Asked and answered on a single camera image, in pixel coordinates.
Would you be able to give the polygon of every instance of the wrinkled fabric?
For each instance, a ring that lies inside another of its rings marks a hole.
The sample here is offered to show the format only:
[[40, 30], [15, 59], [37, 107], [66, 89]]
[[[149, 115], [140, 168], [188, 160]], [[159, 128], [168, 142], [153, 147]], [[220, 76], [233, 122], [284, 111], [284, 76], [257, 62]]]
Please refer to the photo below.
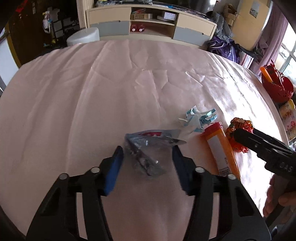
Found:
[[[249, 70], [203, 50], [157, 41], [79, 44], [23, 65], [0, 100], [0, 204], [26, 234], [60, 173], [83, 174], [123, 145], [124, 135], [181, 128], [178, 118], [196, 105], [216, 109], [224, 129], [234, 117], [286, 141], [267, 92]], [[180, 146], [217, 174], [210, 148], [198, 133]], [[114, 240], [183, 240], [194, 197], [186, 196], [171, 160], [166, 174], [148, 178], [125, 159], [103, 205]], [[236, 155], [242, 183], [262, 212], [271, 173], [250, 151]], [[213, 227], [218, 202], [214, 202]], [[81, 225], [81, 236], [86, 237]]]
[[229, 43], [230, 39], [233, 37], [233, 33], [227, 22], [224, 20], [224, 17], [217, 12], [212, 12], [211, 20], [217, 24], [214, 35], [225, 40], [226, 43]]

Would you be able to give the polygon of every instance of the orange bottle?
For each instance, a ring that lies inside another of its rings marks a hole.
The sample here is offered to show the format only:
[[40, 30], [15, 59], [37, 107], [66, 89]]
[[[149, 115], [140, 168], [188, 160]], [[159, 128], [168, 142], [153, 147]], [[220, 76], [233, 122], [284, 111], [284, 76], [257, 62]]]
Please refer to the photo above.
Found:
[[216, 122], [205, 129], [203, 133], [215, 158], [220, 176], [234, 174], [241, 180], [237, 161], [232, 147], [223, 131], [222, 123]]

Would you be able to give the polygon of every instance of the white box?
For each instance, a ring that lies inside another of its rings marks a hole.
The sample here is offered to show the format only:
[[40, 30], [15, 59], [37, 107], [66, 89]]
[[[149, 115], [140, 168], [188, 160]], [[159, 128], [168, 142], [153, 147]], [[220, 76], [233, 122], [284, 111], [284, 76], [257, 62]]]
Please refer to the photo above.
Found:
[[249, 69], [254, 58], [251, 56], [247, 55], [245, 52], [240, 51], [239, 53], [239, 65]]
[[174, 21], [174, 20], [176, 20], [177, 15], [175, 13], [163, 11], [162, 17], [164, 19], [168, 19], [168, 20], [173, 20]]
[[283, 124], [285, 131], [288, 131], [296, 126], [296, 109], [288, 112], [285, 118], [283, 118]]

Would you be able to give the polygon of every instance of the window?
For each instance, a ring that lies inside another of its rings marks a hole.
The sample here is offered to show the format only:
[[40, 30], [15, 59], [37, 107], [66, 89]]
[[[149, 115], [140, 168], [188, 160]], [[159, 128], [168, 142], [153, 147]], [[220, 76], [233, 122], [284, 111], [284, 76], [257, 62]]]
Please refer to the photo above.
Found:
[[276, 59], [276, 68], [288, 77], [296, 86], [296, 33], [291, 25], [288, 25], [279, 55]]

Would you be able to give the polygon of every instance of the plastic container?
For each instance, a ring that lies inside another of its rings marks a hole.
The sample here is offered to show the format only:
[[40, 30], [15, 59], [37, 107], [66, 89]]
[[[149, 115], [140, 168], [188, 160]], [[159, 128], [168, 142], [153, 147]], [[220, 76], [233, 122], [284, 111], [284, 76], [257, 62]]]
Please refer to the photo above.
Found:
[[286, 104], [284, 104], [280, 109], [279, 109], [279, 114], [280, 116], [284, 119], [286, 115], [295, 109], [295, 104], [294, 102], [290, 99]]
[[219, 175], [234, 174], [239, 180], [240, 173], [232, 147], [223, 131], [222, 123], [216, 122], [205, 129], [203, 133], [215, 158]]

